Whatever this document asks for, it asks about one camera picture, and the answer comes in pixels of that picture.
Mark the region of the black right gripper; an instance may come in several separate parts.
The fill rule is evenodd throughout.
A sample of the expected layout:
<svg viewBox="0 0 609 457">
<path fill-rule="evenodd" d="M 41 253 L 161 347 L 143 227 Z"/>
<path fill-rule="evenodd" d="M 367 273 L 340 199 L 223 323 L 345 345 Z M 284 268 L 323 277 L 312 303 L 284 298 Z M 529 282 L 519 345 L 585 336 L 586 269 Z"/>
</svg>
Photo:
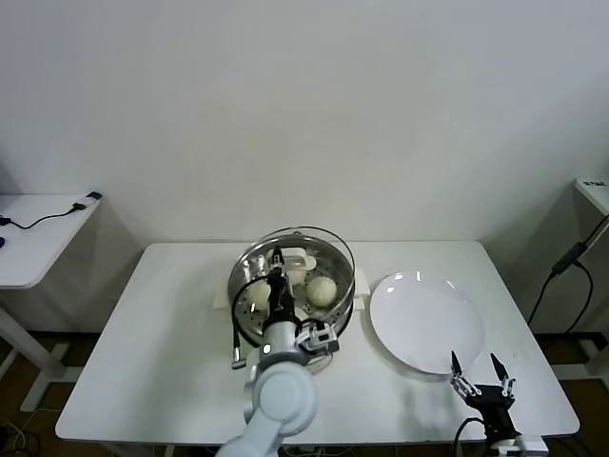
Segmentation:
<svg viewBox="0 0 609 457">
<path fill-rule="evenodd" d="M 516 379 L 510 377 L 505 365 L 490 353 L 494 370 L 501 382 L 500 386 L 473 385 L 463 375 L 457 354 L 451 352 L 450 384 L 459 396 L 467 396 L 467 405 L 481 415 L 487 441 L 503 441 L 518 437 L 509 409 L 515 403 L 514 387 Z"/>
</svg>

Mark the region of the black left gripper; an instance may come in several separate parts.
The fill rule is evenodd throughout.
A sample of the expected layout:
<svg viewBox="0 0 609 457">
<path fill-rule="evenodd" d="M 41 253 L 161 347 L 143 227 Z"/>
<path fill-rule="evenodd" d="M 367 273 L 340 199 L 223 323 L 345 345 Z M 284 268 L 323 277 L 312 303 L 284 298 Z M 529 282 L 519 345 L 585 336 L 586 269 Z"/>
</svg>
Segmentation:
<svg viewBox="0 0 609 457">
<path fill-rule="evenodd" d="M 267 283 L 270 287 L 268 297 L 268 316 L 265 325 L 270 326 L 279 322 L 296 322 L 294 298 L 290 294 L 289 278 L 283 267 L 285 258 L 280 248 L 269 252 L 269 267 Z"/>
</svg>

